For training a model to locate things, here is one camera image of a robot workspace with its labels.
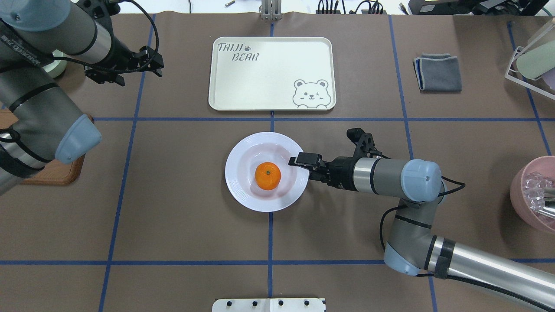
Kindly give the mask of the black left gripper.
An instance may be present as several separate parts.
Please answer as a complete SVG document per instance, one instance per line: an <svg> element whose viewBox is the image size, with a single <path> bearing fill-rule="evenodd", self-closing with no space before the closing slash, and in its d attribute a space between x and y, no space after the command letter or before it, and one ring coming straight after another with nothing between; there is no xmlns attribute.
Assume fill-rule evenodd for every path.
<svg viewBox="0 0 555 312"><path fill-rule="evenodd" d="M125 87L123 73L151 72L157 77L162 77L164 61L162 55L146 45L138 52L130 51L123 44L117 44L113 52L110 52L103 63L95 65L95 68L84 66L85 77L95 83L116 83Z"/></svg>

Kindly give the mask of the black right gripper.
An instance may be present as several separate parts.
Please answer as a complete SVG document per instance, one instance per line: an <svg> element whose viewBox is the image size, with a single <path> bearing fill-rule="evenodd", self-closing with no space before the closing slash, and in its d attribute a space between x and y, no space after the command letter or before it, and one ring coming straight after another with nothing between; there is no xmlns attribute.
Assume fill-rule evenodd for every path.
<svg viewBox="0 0 555 312"><path fill-rule="evenodd" d="M290 166L305 169L319 169L324 164L325 172L322 175L318 172L310 172L309 180L323 182L342 190L356 190L353 178L356 162L354 157L337 157L331 162L323 162L322 156L317 153L299 153L289 159Z"/></svg>

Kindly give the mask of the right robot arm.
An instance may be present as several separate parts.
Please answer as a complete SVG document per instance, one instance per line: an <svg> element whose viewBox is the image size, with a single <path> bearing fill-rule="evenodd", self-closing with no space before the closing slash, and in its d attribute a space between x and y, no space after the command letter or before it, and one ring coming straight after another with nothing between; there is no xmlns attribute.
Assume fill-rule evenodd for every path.
<svg viewBox="0 0 555 312"><path fill-rule="evenodd" d="M448 195L446 178L435 162L398 160L381 152L339 156L300 152L290 166L309 172L309 179L337 189L399 199L384 262L402 274L447 279L513 298L543 311L554 310L554 275L516 261L432 234L436 211Z"/></svg>

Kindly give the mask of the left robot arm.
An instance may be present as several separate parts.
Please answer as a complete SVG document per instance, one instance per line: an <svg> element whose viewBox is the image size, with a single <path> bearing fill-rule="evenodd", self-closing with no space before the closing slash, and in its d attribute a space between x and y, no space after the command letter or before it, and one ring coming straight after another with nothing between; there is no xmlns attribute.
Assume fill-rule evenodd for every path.
<svg viewBox="0 0 555 312"><path fill-rule="evenodd" d="M55 61L82 65L98 84L125 85L123 74L164 67L155 47L131 51L114 34L118 0L3 0L1 2L1 103L16 122L1 130L1 193L41 172L52 160L70 164L101 142L87 116L47 73Z"/></svg>

